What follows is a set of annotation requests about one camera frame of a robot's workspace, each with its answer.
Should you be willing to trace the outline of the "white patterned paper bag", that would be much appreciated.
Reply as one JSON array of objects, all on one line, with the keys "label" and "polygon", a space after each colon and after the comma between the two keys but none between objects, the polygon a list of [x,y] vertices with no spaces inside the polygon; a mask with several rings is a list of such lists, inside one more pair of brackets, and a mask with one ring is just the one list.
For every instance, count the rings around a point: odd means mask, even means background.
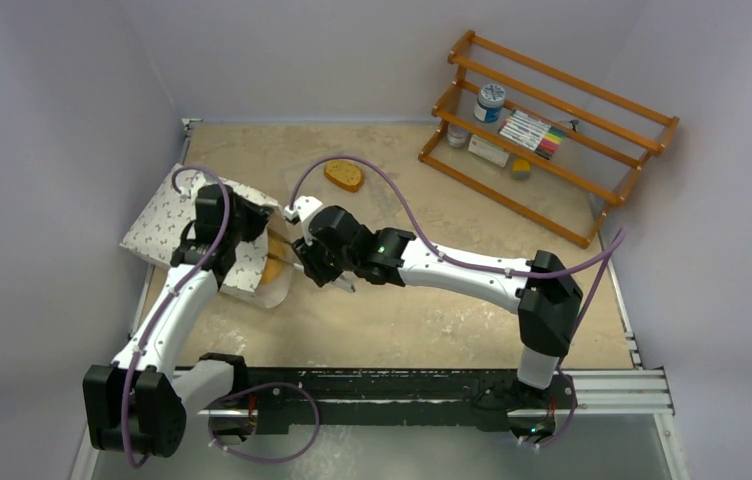
[{"label": "white patterned paper bag", "polygon": [[[236,231],[236,196],[274,212],[264,232],[254,242],[242,242]],[[260,285],[268,252],[268,231],[286,236],[280,203],[260,190],[224,177],[185,168],[178,164],[147,202],[124,234],[120,246],[160,268],[181,262],[195,263],[212,246],[222,227],[225,233],[205,264],[219,273],[233,265],[221,281],[220,292],[255,306],[270,309],[288,296],[293,268],[286,264],[272,283]]]}]

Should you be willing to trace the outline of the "fake bread slice brown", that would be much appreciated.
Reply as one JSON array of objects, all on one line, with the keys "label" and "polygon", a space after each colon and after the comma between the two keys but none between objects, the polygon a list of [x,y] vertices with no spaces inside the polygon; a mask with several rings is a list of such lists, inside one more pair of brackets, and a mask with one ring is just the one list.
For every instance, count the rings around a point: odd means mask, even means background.
[{"label": "fake bread slice brown", "polygon": [[365,181],[362,169],[349,160],[329,160],[325,163],[323,173],[333,185],[352,193],[358,192]]}]

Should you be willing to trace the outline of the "metal tongs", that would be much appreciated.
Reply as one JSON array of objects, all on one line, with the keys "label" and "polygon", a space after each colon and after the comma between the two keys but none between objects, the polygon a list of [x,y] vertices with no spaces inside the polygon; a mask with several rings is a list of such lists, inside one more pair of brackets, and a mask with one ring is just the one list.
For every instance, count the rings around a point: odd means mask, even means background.
[{"label": "metal tongs", "polygon": [[268,237],[290,248],[298,262],[290,262],[295,270],[300,271],[311,279],[318,287],[333,285],[348,293],[355,293],[356,288],[352,280],[348,279],[343,270],[329,258],[328,250],[317,243],[307,243],[304,238],[289,241],[281,233],[269,230]]}]

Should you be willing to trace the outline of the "fake croissant tan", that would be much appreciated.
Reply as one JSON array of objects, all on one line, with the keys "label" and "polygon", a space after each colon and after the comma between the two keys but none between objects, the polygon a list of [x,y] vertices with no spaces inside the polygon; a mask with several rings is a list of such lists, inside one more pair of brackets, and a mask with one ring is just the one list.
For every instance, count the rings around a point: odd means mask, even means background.
[{"label": "fake croissant tan", "polygon": [[259,284],[267,285],[274,282],[283,273],[286,260],[286,244],[275,238],[269,238],[267,259]]}]

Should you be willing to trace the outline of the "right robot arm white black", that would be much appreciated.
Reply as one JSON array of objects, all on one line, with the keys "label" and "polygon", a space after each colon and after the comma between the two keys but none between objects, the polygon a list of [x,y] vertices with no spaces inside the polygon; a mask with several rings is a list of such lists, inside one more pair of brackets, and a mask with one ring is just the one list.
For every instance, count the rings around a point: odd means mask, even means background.
[{"label": "right robot arm white black", "polygon": [[526,260],[429,248],[419,235],[396,228],[372,231],[344,208],[311,197],[285,207],[284,217],[302,230],[293,249],[304,274],[318,286],[352,291],[354,279],[361,279],[371,285],[435,288],[516,315],[523,353],[513,381],[515,397],[536,407],[551,396],[583,299],[556,255],[539,250]]}]

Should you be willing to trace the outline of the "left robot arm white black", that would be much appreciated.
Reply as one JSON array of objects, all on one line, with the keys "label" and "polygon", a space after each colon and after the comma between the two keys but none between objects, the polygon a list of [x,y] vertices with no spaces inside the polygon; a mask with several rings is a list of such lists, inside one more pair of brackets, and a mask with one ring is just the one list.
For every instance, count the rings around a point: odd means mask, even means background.
[{"label": "left robot arm white black", "polygon": [[265,232],[273,208],[217,185],[200,188],[194,208],[152,311],[109,364],[91,366],[82,380],[92,446],[123,452],[133,468],[172,456],[188,421],[215,400],[236,409],[250,395],[236,355],[207,354],[183,376],[174,372],[199,314],[234,266],[237,246]]}]

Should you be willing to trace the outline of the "clear plastic tray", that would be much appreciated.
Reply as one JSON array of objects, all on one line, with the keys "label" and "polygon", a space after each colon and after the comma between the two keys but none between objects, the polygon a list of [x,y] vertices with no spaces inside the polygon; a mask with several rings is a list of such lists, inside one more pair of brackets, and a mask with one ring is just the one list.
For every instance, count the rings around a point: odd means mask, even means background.
[{"label": "clear plastic tray", "polygon": [[[326,157],[354,156],[368,160],[388,173],[387,166],[379,164],[373,156],[367,155],[362,149],[335,148],[320,151],[297,158],[289,165],[279,169],[283,194],[279,194],[281,203],[287,204],[294,187],[302,174],[316,161]],[[297,193],[299,196],[312,196],[324,206],[338,205],[350,212],[358,222],[366,225],[371,231],[385,227],[398,228],[412,233],[415,232],[405,209],[402,207],[396,193],[389,184],[370,167],[352,161],[352,164],[362,170],[364,181],[357,192],[346,191],[329,181],[325,176],[327,163],[315,167],[302,182]]]}]

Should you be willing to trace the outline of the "white card box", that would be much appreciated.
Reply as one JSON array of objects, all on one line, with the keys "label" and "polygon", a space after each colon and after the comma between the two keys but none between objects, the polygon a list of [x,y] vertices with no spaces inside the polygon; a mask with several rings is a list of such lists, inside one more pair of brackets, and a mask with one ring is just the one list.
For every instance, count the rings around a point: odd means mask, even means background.
[{"label": "white card box", "polygon": [[507,150],[481,138],[478,135],[472,135],[470,137],[468,151],[471,154],[499,167],[504,167],[508,163],[510,157],[510,153]]}]

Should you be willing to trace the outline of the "yellow grey sponge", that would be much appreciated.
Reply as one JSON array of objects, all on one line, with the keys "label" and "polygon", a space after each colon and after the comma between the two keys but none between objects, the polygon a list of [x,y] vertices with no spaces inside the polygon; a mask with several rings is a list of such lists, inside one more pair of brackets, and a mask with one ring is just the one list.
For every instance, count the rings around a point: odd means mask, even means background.
[{"label": "yellow grey sponge", "polygon": [[514,180],[528,180],[531,177],[531,164],[524,158],[517,157],[511,164],[510,176]]}]

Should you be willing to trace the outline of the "white jar blue label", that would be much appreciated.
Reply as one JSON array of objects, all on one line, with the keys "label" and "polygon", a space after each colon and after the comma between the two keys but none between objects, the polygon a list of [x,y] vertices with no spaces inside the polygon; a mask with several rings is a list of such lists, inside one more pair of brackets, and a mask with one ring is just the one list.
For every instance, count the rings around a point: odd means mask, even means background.
[{"label": "white jar blue label", "polygon": [[479,88],[474,107],[474,117],[483,123],[494,123],[499,119],[505,104],[506,90],[496,83],[488,83]]}]

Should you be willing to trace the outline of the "pack of coloured markers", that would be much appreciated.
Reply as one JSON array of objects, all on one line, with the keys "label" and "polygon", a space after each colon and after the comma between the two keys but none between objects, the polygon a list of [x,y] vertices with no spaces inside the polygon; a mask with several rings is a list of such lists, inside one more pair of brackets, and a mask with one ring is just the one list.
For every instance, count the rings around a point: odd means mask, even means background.
[{"label": "pack of coloured markers", "polygon": [[499,127],[498,133],[509,141],[551,160],[567,133],[522,110],[514,110]]}]

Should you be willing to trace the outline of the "orange wooden shelf rack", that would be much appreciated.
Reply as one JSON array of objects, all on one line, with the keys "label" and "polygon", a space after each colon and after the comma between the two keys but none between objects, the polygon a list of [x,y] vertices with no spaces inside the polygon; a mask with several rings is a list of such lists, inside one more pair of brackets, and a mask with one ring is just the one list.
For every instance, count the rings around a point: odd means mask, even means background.
[{"label": "orange wooden shelf rack", "polygon": [[[646,118],[661,125],[663,130],[657,139],[649,140],[645,136],[630,129],[590,113],[583,108],[576,107],[552,94],[532,87],[471,59],[470,51],[475,46],[484,48],[494,54],[512,60],[566,85],[586,92],[594,97],[598,97],[612,105],[621,107],[640,117]],[[624,203],[648,160],[660,156],[669,146],[679,123],[677,117],[670,117],[661,114],[646,106],[607,91],[597,85],[593,85],[578,77],[481,37],[472,30],[465,32],[460,39],[455,42],[448,54],[447,60],[450,64],[456,66],[456,74],[452,83],[438,98],[432,108],[432,114],[439,119],[440,124],[433,136],[420,150],[418,154],[419,161],[448,175],[508,209],[538,223],[581,248],[586,248],[592,243],[608,213],[613,208]],[[488,89],[486,86],[479,86],[467,80],[466,75],[468,72],[480,74],[488,78],[490,82],[496,83],[499,86],[509,87],[521,94],[539,100],[554,109],[570,114],[577,120],[585,121],[590,125],[598,127],[607,133],[638,146],[642,149],[643,153],[639,158],[630,157],[611,146],[583,135],[574,127],[567,127],[561,122],[556,122],[547,118],[525,106],[509,100],[508,98],[503,98],[497,102],[495,108],[500,112],[501,118],[495,122],[494,132],[486,133],[482,127],[473,124],[468,120],[464,120],[458,115],[458,106],[463,93],[470,92],[477,97],[483,97],[485,91]],[[447,131],[451,126],[463,128],[472,136],[478,137],[479,139],[502,149],[504,152],[522,159],[530,165],[534,165],[560,177],[601,199],[602,209],[588,234],[580,235],[571,231],[565,226],[553,221],[551,218],[532,210],[516,200],[508,198],[502,192],[486,186],[482,182],[460,172],[458,169],[436,159],[432,152],[438,143],[445,138]],[[622,183],[613,190],[605,189],[564,167],[554,165],[552,158],[565,140],[572,140],[596,153],[627,166],[629,171],[624,176]]]}]

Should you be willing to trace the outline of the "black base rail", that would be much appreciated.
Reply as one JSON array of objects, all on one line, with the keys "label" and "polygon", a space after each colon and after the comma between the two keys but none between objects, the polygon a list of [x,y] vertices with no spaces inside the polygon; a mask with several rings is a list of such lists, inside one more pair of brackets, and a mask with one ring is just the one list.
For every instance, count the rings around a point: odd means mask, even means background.
[{"label": "black base rail", "polygon": [[285,434],[292,426],[473,427],[545,440],[577,406],[570,377],[545,390],[519,383],[513,369],[249,367],[239,399],[201,415],[222,434]]}]

